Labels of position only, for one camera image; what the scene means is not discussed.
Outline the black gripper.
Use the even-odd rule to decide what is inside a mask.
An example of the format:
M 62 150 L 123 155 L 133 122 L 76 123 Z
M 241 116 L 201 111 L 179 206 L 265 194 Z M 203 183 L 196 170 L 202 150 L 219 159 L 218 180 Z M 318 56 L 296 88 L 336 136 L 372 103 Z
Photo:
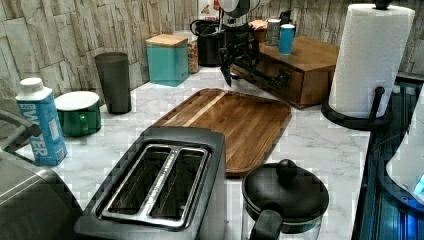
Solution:
M 221 72 L 228 86 L 232 85 L 230 65 L 234 62 L 247 65 L 250 71 L 259 64 L 259 41 L 248 24 L 240 26 L 224 25 L 221 33 L 224 45 L 220 49 Z

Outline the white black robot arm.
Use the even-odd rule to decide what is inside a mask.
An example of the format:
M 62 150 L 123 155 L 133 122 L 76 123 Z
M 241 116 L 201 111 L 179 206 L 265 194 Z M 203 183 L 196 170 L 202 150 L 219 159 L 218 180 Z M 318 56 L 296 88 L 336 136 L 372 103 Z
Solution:
M 259 41 L 249 25 L 247 14 L 270 0 L 218 0 L 220 15 L 219 34 L 223 45 L 219 50 L 220 70 L 231 86 L 231 65 L 242 63 L 254 70 L 259 63 Z

